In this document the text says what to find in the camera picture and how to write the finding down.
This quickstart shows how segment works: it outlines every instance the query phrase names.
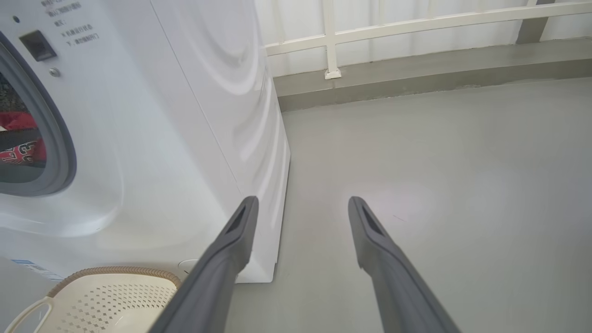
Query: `red clothing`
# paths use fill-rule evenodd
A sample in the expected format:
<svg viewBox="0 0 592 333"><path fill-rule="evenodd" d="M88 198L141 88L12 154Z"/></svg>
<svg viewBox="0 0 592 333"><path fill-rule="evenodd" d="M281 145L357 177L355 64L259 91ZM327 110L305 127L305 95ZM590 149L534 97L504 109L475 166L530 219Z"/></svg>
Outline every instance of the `red clothing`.
<svg viewBox="0 0 592 333"><path fill-rule="evenodd" d="M36 129L37 123L25 112L0 112L0 126L6 130ZM12 164L30 164L47 159L43 139L22 143L0 152L0 161Z"/></svg>

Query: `railing horizontal bar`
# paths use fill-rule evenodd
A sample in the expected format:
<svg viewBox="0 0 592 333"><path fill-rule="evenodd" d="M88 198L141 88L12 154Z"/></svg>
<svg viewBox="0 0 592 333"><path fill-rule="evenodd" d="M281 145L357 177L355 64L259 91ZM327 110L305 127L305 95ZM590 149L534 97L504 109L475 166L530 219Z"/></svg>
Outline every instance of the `railing horizontal bar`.
<svg viewBox="0 0 592 333"><path fill-rule="evenodd" d="M504 8L481 13L473 12L450 16L440 16L431 19L403 21L384 25L373 25L372 27L359 28L355 30L340 31L336 33L335 39L336 43L340 44L418 31L460 27L463 25L526 20L528 18L538 17L585 14L588 12L592 12L592 2L563 2L559 4L537 5L534 7ZM325 35L318 35L288 40L282 44L269 44L265 46L265 49L268 56L273 56L282 53L313 49L315 47L321 47L325 45Z"/></svg>

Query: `brown woven rim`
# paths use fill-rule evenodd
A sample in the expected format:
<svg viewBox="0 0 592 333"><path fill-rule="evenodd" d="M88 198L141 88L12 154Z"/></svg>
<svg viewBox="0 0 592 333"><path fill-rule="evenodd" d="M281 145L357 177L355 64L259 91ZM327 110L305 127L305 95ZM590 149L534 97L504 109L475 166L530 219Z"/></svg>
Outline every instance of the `brown woven rim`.
<svg viewBox="0 0 592 333"><path fill-rule="evenodd" d="M176 275L171 272L163 271L163 270L155 270L154 268L144 268L144 267L132 267L132 266L107 266L107 267L95 267L95 268L87 268L82 271L77 271L76 273L72 274L69 277L66 277L63 281L58 283L53 289L51 289L47 293L47 297L55 297L58 292L64 289L68 284L72 281L76 280L77 278L81 278L87 275L95 275L95 274L138 274L138 275L147 275L147 276L154 276L154 277L161 277L171 281L177 289L181 286L181 279L179 279Z"/></svg>

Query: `screw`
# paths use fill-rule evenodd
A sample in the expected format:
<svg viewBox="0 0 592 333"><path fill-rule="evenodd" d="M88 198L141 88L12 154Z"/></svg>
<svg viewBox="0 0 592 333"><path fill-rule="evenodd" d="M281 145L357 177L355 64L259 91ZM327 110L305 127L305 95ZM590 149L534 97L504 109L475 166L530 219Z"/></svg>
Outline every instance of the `screw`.
<svg viewBox="0 0 592 333"><path fill-rule="evenodd" d="M61 75L60 70L55 67L52 67L49 69L49 74L55 78L57 78Z"/></svg>

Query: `square dark recess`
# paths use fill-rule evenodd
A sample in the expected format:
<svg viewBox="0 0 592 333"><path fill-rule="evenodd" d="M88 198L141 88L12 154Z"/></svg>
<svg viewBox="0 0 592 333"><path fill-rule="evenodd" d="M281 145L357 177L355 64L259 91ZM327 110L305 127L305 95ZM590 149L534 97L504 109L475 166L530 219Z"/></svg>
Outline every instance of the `square dark recess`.
<svg viewBox="0 0 592 333"><path fill-rule="evenodd" d="M56 56L56 52L39 30L21 36L20 40L36 61L47 60Z"/></svg>

